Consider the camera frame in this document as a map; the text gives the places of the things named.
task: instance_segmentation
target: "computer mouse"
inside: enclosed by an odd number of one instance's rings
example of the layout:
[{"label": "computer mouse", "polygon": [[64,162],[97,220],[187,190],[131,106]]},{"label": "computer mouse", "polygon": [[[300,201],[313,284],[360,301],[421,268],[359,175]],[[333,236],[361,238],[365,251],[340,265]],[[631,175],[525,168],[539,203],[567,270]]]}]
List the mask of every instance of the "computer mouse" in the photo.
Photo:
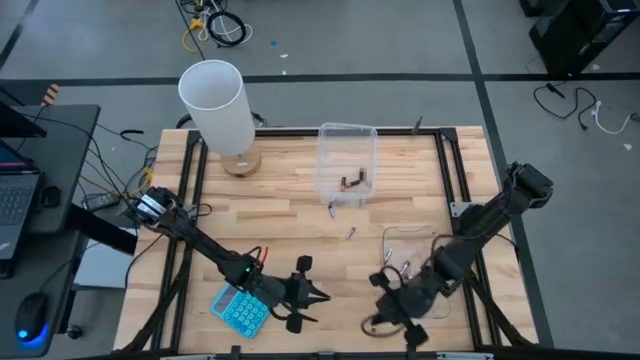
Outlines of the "computer mouse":
[{"label": "computer mouse", "polygon": [[49,297],[43,292],[29,294],[16,312],[16,336],[22,342],[29,342],[42,332],[47,316]]}]

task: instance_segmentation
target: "laptop keyboard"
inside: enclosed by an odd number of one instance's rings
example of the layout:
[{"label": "laptop keyboard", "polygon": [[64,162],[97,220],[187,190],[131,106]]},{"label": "laptop keyboard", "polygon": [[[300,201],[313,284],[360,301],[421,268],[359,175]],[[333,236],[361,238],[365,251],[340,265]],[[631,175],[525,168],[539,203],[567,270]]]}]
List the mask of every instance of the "laptop keyboard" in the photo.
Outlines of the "laptop keyboard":
[{"label": "laptop keyboard", "polygon": [[22,222],[32,193],[32,186],[0,186],[0,225]]}]

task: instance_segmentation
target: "white cylinder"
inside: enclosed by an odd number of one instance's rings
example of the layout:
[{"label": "white cylinder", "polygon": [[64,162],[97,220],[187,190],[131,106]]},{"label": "white cylinder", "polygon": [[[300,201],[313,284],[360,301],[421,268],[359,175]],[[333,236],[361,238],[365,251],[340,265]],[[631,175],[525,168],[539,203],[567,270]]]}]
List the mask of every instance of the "white cylinder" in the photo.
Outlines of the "white cylinder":
[{"label": "white cylinder", "polygon": [[235,66],[220,60],[199,62],[182,74],[178,92],[211,151],[232,156],[249,150],[256,129]]}]

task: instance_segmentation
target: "plastic bin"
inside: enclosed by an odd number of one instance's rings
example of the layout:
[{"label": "plastic bin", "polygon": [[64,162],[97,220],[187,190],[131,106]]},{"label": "plastic bin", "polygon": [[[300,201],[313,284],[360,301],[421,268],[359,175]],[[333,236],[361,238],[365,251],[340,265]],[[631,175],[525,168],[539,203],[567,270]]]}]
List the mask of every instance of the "plastic bin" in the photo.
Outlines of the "plastic bin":
[{"label": "plastic bin", "polygon": [[[371,126],[325,123],[318,131],[315,189],[323,204],[357,207],[373,196],[376,186],[378,132]],[[340,191],[342,177],[363,182]]]}]

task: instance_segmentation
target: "lamp base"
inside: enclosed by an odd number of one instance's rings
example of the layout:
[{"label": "lamp base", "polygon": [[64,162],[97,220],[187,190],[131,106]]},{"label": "lamp base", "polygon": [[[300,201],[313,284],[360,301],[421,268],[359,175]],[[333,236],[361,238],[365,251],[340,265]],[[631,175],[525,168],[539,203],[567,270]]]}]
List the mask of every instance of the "lamp base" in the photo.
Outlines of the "lamp base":
[{"label": "lamp base", "polygon": [[252,175],[260,168],[262,153],[256,145],[240,155],[222,156],[220,158],[222,168],[227,174],[243,178]]}]

